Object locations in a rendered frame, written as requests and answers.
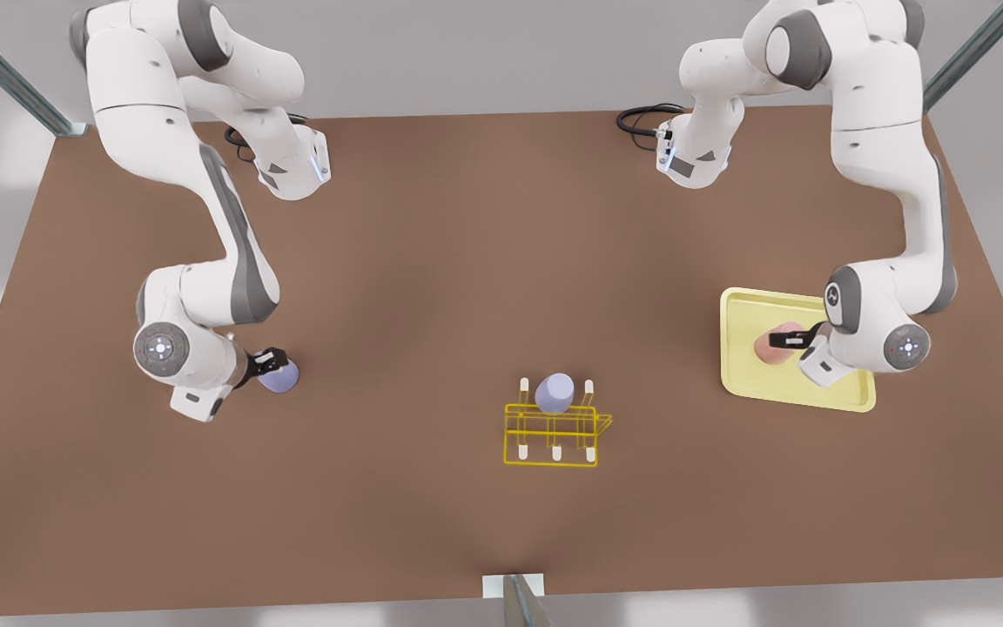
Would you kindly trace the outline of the yellow tray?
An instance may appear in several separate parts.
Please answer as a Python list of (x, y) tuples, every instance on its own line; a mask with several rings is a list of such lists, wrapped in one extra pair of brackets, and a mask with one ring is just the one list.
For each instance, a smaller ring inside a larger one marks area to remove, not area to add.
[(808, 408), (830, 408), (864, 413), (876, 402), (874, 374), (857, 370), (831, 388), (820, 388), (798, 368), (799, 352), (770, 365), (757, 357), (761, 334), (783, 324), (804, 329), (824, 320), (820, 296), (728, 288), (720, 299), (721, 380), (728, 392), (758, 400), (788, 402)]

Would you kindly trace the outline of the lavender cup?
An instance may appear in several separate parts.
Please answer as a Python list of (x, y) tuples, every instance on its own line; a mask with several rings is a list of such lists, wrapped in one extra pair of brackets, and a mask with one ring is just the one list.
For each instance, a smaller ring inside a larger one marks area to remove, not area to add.
[(286, 365), (258, 377), (259, 384), (275, 394), (289, 392), (298, 380), (299, 369), (293, 361), (288, 361)]
[(572, 405), (574, 395), (575, 384), (572, 378), (565, 373), (554, 373), (537, 386), (534, 401), (540, 412), (561, 415)]

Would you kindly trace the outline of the silver frame post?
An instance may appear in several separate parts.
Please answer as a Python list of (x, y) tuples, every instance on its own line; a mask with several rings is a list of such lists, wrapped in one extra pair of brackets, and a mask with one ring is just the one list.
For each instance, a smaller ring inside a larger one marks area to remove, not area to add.
[(553, 627), (541, 602), (543, 574), (485, 575), (481, 583), (482, 598), (501, 599), (505, 627)]
[(71, 122), (1, 55), (0, 88), (56, 138), (81, 138), (86, 134), (86, 123)]
[(1003, 0), (932, 78), (927, 80), (923, 94), (923, 114), (926, 116), (1002, 38)]

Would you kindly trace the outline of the pink cup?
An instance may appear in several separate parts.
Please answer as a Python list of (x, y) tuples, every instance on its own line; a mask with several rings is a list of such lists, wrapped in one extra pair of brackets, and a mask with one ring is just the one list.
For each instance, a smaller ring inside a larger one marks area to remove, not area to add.
[[(785, 344), (785, 334), (788, 333), (791, 333), (791, 330), (787, 327), (775, 327), (760, 334), (755, 340), (755, 354), (759, 360), (768, 365), (779, 365), (788, 361), (792, 354), (795, 354), (795, 349)], [(772, 336), (775, 334), (780, 336), (780, 344), (777, 346), (772, 342)]]

